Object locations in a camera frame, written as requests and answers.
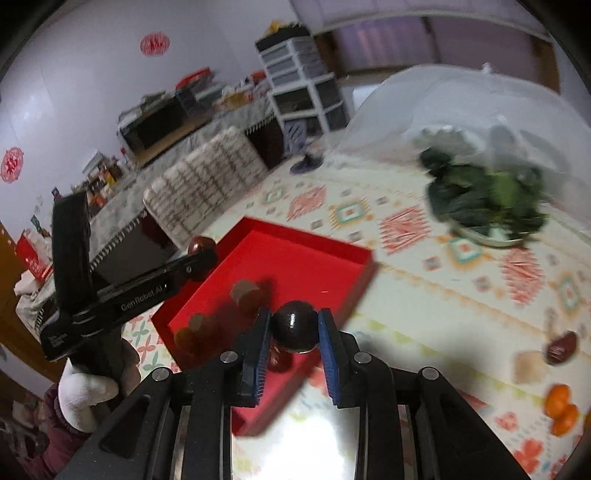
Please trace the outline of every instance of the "white glove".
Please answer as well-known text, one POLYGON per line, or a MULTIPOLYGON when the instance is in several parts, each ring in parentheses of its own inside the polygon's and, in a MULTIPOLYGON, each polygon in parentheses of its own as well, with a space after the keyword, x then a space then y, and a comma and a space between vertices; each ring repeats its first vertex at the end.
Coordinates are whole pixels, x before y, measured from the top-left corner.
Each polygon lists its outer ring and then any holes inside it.
MULTIPOLYGON (((125 368, 121 377, 123 395, 129 395, 139 385, 141 376, 138 370, 139 355, 129 342, 123 342, 125 368)), ((66 421, 76 430, 92 433, 98 428, 90 406, 115 398, 119 386, 112 378, 99 377, 80 372, 70 360, 66 362, 57 386, 57 398, 66 421)))

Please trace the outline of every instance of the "dark round fruit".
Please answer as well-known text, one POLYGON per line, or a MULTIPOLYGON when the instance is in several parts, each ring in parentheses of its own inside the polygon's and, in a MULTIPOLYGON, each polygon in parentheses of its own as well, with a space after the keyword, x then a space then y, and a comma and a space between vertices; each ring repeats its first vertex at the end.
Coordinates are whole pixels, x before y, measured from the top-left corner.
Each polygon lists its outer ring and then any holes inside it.
POLYGON ((309 352, 318 345, 318 312, 304 301, 289 301, 271 318, 271 334, 288 352, 309 352))
POLYGON ((208 236, 196 236, 189 243, 187 253, 189 255, 199 253, 202 250, 213 250, 216 248, 216 243, 213 238, 208 236))
POLYGON ((546 362, 550 365, 560 365, 567 362, 577 351, 578 343, 576 333, 566 332, 564 336, 548 344, 548 347, 546 347, 546 362))

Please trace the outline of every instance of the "box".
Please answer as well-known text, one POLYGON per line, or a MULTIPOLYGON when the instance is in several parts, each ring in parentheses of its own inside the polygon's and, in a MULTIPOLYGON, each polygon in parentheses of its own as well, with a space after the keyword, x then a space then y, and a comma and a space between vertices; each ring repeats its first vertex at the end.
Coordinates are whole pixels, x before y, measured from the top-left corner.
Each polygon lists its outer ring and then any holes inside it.
MULTIPOLYGON (((241 315, 230 299, 232 285, 242 278, 257 283, 277 310, 290 300, 304 300, 316 309, 332 310, 342 327, 362 297, 376 270, 371 250, 312 233, 245 217, 217 244, 217 268, 207 280, 188 283, 164 302, 152 323, 181 369, 196 367, 174 344, 174 332, 187 326, 196 312, 214 317, 225 338, 219 353, 236 335, 248 330, 254 317, 241 315)), ((268 372, 257 408, 236 408, 232 431, 236 435, 261 433, 285 406, 318 364, 316 350, 295 355, 292 368, 268 372)))

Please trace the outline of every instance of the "wooden door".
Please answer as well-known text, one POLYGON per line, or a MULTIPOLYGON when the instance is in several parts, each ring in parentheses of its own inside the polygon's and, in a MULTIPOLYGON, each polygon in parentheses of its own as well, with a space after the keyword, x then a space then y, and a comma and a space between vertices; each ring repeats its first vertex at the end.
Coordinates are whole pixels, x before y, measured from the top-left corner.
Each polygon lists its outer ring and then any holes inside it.
POLYGON ((15 312, 18 298, 13 288, 25 267, 14 249, 14 241, 0 223, 0 343, 29 367, 44 377, 57 381, 63 362, 48 362, 45 359, 41 345, 15 312))

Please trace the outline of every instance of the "red paper cut decoration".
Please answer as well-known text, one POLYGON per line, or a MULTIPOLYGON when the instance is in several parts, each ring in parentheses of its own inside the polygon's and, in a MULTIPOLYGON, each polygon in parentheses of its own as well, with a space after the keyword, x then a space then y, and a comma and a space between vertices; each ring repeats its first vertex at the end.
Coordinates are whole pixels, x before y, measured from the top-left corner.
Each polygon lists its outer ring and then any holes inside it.
POLYGON ((18 180, 21 175, 23 160, 24 156, 20 148, 14 147, 8 150, 4 155, 2 167, 0 168, 2 180, 6 183, 12 183, 18 180))
POLYGON ((170 39, 162 32, 147 34, 139 44, 139 49, 147 57, 164 55, 170 46, 170 39))

